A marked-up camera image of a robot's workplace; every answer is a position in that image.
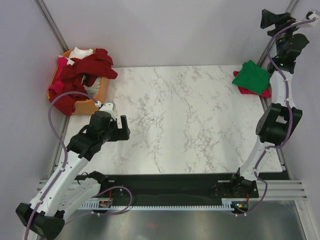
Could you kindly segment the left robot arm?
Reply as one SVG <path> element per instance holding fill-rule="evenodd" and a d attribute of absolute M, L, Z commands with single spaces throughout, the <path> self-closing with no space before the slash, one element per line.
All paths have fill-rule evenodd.
<path fill-rule="evenodd" d="M 68 191 L 76 176 L 101 150 L 104 143 L 127 141 L 130 138 L 127 117 L 120 117 L 121 127 L 110 110 L 98 110 L 64 148 L 60 162 L 40 192 L 29 202 L 20 203 L 15 212 L 29 232 L 54 240 L 68 218 L 92 197 L 104 197 L 110 191 L 106 177 L 97 171 L 88 175 L 73 191 Z"/>

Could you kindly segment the green t shirt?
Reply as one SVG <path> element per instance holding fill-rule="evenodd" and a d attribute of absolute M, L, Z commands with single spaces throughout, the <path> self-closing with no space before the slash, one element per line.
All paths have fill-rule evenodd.
<path fill-rule="evenodd" d="M 232 84 L 261 96 L 270 84 L 269 73 L 249 60 L 242 65 Z"/>

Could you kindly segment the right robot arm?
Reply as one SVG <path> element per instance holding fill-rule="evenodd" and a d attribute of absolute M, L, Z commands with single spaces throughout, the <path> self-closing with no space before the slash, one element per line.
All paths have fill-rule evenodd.
<path fill-rule="evenodd" d="M 255 133 L 256 143 L 246 160 L 226 184 L 226 192 L 232 197 L 257 198 L 257 181 L 265 156 L 272 149 L 282 148 L 303 116 L 292 97 L 292 79 L 296 59 L 309 44 L 304 34 L 296 33 L 300 27 L 314 27 L 320 19 L 317 10 L 310 10 L 303 20 L 297 21 L 290 13 L 275 14 L 262 11 L 260 27 L 268 31 L 270 42 L 275 43 L 276 56 L 269 56 L 267 71 L 270 74 L 271 103 L 261 116 Z"/>

